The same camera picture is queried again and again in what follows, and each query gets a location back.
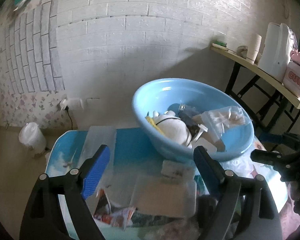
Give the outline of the white tissue pack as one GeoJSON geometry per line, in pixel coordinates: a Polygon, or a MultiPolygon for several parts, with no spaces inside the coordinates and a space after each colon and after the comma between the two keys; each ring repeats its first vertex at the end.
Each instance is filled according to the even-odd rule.
{"type": "Polygon", "coordinates": [[[195,169],[183,163],[164,160],[162,162],[161,174],[179,181],[188,182],[194,180],[195,169]]]}

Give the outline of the white plastic hook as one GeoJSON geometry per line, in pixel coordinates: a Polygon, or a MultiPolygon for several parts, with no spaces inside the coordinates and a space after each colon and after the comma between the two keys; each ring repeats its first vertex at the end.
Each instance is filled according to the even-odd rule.
{"type": "Polygon", "coordinates": [[[189,128],[189,131],[192,135],[191,142],[196,142],[204,132],[208,131],[208,128],[203,124],[198,124],[198,125],[191,126],[189,128]]]}

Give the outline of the orange snack packet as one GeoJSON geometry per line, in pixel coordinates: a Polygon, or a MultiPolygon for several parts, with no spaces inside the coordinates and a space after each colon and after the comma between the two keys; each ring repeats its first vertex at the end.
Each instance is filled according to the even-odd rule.
{"type": "Polygon", "coordinates": [[[96,199],[97,206],[93,213],[94,220],[123,230],[132,224],[131,218],[136,211],[136,207],[116,207],[115,204],[111,203],[104,189],[99,189],[96,199]]]}

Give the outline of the bag of cotton swabs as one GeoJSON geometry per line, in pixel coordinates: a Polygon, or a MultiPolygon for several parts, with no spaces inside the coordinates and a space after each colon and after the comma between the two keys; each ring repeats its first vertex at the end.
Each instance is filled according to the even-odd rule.
{"type": "Polygon", "coordinates": [[[228,131],[233,131],[235,128],[243,128],[251,124],[251,120],[243,113],[243,109],[238,106],[228,106],[220,109],[205,111],[192,120],[196,124],[203,124],[212,129],[221,136],[228,131]]]}

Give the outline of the white bunny plush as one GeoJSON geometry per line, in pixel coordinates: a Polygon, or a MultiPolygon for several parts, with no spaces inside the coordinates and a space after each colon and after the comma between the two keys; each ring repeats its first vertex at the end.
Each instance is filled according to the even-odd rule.
{"type": "Polygon", "coordinates": [[[179,145],[183,145],[188,148],[191,147],[190,143],[192,135],[185,122],[183,122],[181,118],[177,117],[174,111],[166,111],[163,114],[159,114],[157,111],[154,111],[153,121],[165,137],[179,145]]]}

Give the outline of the small clear bottle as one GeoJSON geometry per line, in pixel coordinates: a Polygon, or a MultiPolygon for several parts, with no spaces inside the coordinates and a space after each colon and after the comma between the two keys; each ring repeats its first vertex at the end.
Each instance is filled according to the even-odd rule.
{"type": "Polygon", "coordinates": [[[194,116],[197,116],[199,111],[196,109],[196,107],[192,107],[185,104],[180,104],[178,108],[178,116],[179,118],[190,118],[192,119],[194,116]]]}

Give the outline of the beige plush toy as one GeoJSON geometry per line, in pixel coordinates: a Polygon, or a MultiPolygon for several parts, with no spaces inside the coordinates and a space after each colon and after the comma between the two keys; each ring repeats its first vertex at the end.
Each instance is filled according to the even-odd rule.
{"type": "Polygon", "coordinates": [[[190,143],[192,148],[203,146],[207,153],[224,152],[225,144],[221,140],[221,136],[212,129],[203,132],[200,137],[190,143]]]}

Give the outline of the bag of reddish snacks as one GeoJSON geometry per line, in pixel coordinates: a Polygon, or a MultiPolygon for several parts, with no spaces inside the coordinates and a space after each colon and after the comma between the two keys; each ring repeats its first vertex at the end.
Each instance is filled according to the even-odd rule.
{"type": "Polygon", "coordinates": [[[143,239],[198,239],[201,230],[193,219],[178,219],[161,226],[155,226],[143,239]]]}

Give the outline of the clear plastic storage box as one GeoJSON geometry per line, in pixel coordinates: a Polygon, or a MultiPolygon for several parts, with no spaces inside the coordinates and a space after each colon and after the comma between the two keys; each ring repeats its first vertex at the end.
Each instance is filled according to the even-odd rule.
{"type": "Polygon", "coordinates": [[[77,166],[80,167],[84,161],[91,158],[101,145],[110,149],[110,160],[108,169],[113,169],[116,143],[116,128],[113,126],[91,126],[88,130],[85,142],[77,166]]]}

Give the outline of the light blue plastic basin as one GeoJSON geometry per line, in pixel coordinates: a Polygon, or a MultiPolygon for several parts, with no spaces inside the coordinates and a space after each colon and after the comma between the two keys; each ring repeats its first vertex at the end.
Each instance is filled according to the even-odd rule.
{"type": "Polygon", "coordinates": [[[146,116],[152,116],[153,112],[185,112],[190,117],[214,110],[243,114],[245,124],[226,129],[221,134],[224,150],[211,154],[211,158],[219,162],[240,157],[254,141],[253,124],[243,107],[230,96],[205,83],[179,78],[150,81],[134,93],[132,110],[154,148],[166,159],[191,163],[193,150],[160,134],[146,120],[146,116]]]}

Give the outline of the pink white bag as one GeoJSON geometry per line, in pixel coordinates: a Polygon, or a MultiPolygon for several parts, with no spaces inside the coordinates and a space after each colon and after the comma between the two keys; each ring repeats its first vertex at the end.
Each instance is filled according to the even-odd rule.
{"type": "Polygon", "coordinates": [[[300,99],[300,51],[296,49],[290,52],[290,62],[283,78],[283,85],[300,99]]]}

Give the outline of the folding side table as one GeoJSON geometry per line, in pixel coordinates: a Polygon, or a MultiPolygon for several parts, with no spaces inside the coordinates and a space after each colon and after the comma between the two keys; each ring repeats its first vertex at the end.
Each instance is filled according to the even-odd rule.
{"type": "Polygon", "coordinates": [[[225,94],[232,97],[244,108],[252,118],[256,127],[268,133],[275,126],[280,116],[285,114],[291,121],[290,126],[286,130],[287,133],[290,132],[300,117],[300,99],[292,94],[283,84],[279,83],[279,81],[258,68],[256,64],[250,63],[247,59],[237,55],[234,51],[215,43],[211,44],[210,49],[234,62],[230,79],[226,85],[225,94]],[[233,87],[239,75],[239,71],[242,68],[250,70],[254,76],[238,93],[235,93],[233,87]],[[257,84],[260,79],[275,89],[273,95],[270,95],[257,84]],[[257,88],[268,98],[268,101],[256,113],[243,101],[243,96],[253,87],[257,88]],[[277,110],[269,123],[264,125],[263,120],[273,105],[277,106],[277,110]]]}

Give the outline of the white appliance on shelf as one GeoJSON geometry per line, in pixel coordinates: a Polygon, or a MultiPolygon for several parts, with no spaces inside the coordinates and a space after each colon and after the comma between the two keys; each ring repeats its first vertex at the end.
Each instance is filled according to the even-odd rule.
{"type": "Polygon", "coordinates": [[[294,33],[289,26],[284,23],[269,23],[258,67],[283,83],[293,47],[294,33]]]}

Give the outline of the paper towel roll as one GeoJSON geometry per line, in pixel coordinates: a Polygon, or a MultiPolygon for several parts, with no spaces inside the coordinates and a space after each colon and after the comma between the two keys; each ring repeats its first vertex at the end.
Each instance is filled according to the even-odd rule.
{"type": "Polygon", "coordinates": [[[248,43],[247,60],[254,64],[262,41],[262,36],[256,33],[251,34],[248,43]]]}

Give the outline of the green sponge on shelf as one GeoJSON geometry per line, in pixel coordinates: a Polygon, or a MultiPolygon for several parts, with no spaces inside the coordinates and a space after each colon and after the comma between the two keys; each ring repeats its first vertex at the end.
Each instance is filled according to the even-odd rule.
{"type": "Polygon", "coordinates": [[[215,41],[214,44],[217,44],[219,46],[223,46],[223,47],[227,47],[227,43],[226,42],[223,42],[223,41],[215,41]]]}

